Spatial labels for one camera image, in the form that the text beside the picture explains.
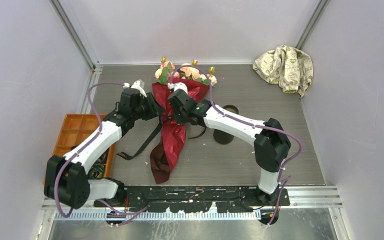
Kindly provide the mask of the black gold-lettered ribbon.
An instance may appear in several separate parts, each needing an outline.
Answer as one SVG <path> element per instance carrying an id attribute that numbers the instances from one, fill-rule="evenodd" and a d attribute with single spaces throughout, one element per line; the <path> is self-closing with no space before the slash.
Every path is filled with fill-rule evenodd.
<path id="1" fill-rule="evenodd" d="M 159 115 L 157 116 L 157 118 L 158 118 L 158 125 L 153 130 L 153 132 L 149 135 L 149 137 L 143 142 L 143 144 L 139 147 L 139 149 L 136 151 L 134 155 L 129 155 L 124 151 L 118 152 L 115 155 L 127 161 L 134 159 L 139 154 L 141 154 L 145 150 L 145 148 L 151 143 L 151 141 L 157 136 L 157 134 L 162 130 L 163 125 L 166 122 L 169 122 L 174 119 L 172 115 L 166 115 L 166 114 Z"/>

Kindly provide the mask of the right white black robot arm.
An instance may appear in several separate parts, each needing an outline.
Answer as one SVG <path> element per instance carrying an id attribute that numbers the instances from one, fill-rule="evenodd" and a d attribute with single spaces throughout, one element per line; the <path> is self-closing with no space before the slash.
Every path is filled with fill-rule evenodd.
<path id="1" fill-rule="evenodd" d="M 250 144 L 260 168 L 256 196 L 266 206 L 277 199 L 281 165 L 289 154 L 291 142 L 276 119 L 250 119 L 207 99 L 197 102 L 182 89 L 172 92 L 168 101 L 178 124 L 190 123 L 214 129 Z"/>

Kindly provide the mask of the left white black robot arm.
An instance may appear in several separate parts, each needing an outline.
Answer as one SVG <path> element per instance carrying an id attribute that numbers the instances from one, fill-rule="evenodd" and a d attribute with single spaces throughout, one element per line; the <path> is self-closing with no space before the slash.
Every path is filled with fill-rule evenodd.
<path id="1" fill-rule="evenodd" d="M 110 177 L 90 179 L 88 173 L 98 158 L 124 137 L 137 120 L 151 120 L 160 113 L 162 108 L 152 92 L 124 89 L 115 109 L 98 118 L 98 128 L 88 138 L 63 156 L 53 155 L 47 161 L 45 196 L 54 199 L 60 211 L 62 205 L 79 209 L 88 201 L 121 206 L 126 200 L 124 183 Z"/>

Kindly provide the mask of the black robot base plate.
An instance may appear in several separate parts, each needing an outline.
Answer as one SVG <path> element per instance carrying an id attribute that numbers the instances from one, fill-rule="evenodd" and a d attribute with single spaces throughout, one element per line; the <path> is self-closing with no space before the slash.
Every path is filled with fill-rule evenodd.
<path id="1" fill-rule="evenodd" d="M 157 186 L 131 185 L 124 188 L 122 198 L 107 199 L 112 207 L 127 207 L 136 212 L 147 208 L 149 213 L 206 213 L 212 205 L 217 213 L 247 213 L 263 207 L 289 206 L 286 189 L 275 191 L 269 200 L 263 199 L 256 186 L 214 185 L 214 186 Z"/>

